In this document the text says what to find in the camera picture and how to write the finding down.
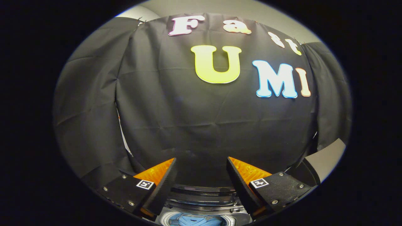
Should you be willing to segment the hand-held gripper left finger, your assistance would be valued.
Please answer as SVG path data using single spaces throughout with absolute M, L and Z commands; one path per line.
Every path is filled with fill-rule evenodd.
M 169 159 L 135 176 L 121 175 L 96 191 L 132 215 L 156 218 L 175 184 L 176 161 Z

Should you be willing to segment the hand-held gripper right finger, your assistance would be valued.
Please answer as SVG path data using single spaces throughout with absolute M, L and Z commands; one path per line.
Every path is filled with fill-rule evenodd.
M 313 190 L 309 184 L 285 172 L 271 174 L 231 156 L 227 158 L 226 170 L 240 202 L 252 219 L 281 212 Z

